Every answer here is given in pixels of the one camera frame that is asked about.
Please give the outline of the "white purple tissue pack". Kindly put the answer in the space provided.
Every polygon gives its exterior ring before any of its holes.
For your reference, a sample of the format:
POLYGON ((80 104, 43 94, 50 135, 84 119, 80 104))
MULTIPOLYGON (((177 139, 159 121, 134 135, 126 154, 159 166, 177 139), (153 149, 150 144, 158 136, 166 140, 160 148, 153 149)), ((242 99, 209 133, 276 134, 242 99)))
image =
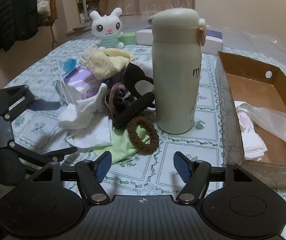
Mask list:
POLYGON ((61 80, 56 80, 55 89, 64 103, 74 104, 95 96, 102 81, 82 65, 75 67, 68 75, 61 80))

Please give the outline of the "brown cardboard tray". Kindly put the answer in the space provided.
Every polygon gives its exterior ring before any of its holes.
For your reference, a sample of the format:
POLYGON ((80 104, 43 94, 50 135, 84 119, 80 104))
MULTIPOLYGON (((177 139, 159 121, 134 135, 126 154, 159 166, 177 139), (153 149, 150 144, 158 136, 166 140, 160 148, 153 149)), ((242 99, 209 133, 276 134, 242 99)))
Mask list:
POLYGON ((286 66, 263 54, 219 52, 223 159, 286 189, 286 66))

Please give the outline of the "green rectangular box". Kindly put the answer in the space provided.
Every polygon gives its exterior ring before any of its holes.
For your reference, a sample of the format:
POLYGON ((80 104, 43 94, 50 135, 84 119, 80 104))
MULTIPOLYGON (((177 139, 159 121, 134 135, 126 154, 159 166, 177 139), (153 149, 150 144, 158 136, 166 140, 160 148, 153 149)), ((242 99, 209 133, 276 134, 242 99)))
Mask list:
POLYGON ((123 33, 118 39, 125 46, 136 44, 136 34, 135 34, 135 32, 123 33))

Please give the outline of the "light green cloth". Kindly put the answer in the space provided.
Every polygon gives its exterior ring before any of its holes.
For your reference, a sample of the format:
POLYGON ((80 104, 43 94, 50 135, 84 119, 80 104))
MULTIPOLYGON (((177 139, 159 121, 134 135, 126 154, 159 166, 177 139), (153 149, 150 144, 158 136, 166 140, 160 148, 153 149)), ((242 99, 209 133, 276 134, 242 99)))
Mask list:
POLYGON ((109 151, 112 155, 112 164, 115 164, 131 157, 139 150, 130 142, 127 129, 112 128, 112 144, 94 147, 93 151, 97 157, 109 151))

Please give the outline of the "black eye mask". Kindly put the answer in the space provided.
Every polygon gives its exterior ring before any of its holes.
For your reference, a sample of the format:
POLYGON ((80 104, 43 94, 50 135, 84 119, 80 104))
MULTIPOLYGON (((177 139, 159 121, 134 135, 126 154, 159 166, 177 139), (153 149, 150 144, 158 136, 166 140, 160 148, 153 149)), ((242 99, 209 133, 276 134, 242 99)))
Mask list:
POLYGON ((123 71, 122 83, 136 99, 148 92, 154 92, 154 81, 136 64, 129 63, 123 71))

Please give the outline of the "yellow towel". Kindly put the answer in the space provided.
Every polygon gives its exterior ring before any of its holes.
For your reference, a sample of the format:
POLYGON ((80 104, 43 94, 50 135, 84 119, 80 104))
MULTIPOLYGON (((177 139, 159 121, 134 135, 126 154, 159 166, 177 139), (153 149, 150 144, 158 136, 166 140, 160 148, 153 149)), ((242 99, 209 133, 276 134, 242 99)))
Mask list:
POLYGON ((99 49, 91 44, 83 52, 79 63, 98 80, 104 80, 120 73, 134 60, 135 57, 129 51, 117 48, 99 49))

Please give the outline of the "clear plastic bag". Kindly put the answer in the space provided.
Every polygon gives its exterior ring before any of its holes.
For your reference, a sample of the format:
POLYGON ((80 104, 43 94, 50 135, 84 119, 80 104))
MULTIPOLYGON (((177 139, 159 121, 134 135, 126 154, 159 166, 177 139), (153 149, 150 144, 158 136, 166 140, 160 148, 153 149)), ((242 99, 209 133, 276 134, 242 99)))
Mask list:
POLYGON ((286 113, 250 104, 249 106, 253 123, 286 143, 286 113))

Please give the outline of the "white pink-print cloth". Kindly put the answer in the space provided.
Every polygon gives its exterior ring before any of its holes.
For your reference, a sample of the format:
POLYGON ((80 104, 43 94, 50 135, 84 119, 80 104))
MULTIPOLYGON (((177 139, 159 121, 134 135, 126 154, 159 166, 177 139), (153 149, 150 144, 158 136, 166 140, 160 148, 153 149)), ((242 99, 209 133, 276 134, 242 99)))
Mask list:
POLYGON ((261 161, 268 150, 262 138, 255 132, 254 123, 250 117, 250 106, 244 101, 234 101, 234 105, 241 130, 244 158, 261 161))

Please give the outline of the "brown hair scrunchie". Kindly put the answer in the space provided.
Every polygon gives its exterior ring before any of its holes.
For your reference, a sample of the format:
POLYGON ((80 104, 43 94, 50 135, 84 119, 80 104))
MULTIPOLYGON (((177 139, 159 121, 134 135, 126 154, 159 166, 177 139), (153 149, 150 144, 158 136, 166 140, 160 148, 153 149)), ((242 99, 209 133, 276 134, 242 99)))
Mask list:
POLYGON ((145 154, 152 154, 159 146, 159 136, 153 122, 144 116, 131 120, 127 125, 131 144, 145 154))

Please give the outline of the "white and blue flat box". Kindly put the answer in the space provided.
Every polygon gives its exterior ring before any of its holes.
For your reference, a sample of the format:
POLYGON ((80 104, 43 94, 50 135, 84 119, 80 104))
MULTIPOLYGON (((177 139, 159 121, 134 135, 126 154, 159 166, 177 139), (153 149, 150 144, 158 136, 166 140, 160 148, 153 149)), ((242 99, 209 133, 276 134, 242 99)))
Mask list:
MULTIPOLYGON (((147 28, 135 33, 136 44, 144 45, 144 46, 152 46, 153 43, 153 34, 152 29, 147 28)), ((174 39, 177 43, 191 43, 196 41, 195 38, 192 36, 188 36, 187 38, 184 37, 176 37, 174 39)), ((210 55, 217 55, 219 51, 223 49, 223 35, 219 31, 215 30, 207 30, 206 31, 206 41, 204 46, 201 46, 202 53, 210 54, 210 55)))

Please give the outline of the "white bunny plush toy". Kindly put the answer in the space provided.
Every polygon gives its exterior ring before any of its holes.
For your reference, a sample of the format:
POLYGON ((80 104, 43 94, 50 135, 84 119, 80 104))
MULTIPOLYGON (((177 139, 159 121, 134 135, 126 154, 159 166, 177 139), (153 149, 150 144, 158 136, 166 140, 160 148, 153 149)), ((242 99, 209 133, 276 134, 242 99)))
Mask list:
POLYGON ((95 36, 94 43, 99 49, 124 48, 123 42, 119 41, 122 36, 121 14, 121 8, 115 8, 110 15, 100 16, 95 10, 89 14, 92 20, 91 33, 95 36))

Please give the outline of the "cream thermos bottle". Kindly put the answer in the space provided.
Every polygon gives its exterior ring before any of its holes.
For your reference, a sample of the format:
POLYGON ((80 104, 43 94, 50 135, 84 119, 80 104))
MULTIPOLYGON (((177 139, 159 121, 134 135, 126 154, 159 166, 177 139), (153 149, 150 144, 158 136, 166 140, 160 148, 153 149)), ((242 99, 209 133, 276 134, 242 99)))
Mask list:
POLYGON ((206 20, 189 8, 172 8, 148 19, 152 27, 152 68, 157 125, 170 134, 193 126, 198 98, 206 20), (176 37, 192 36, 191 43, 176 37))

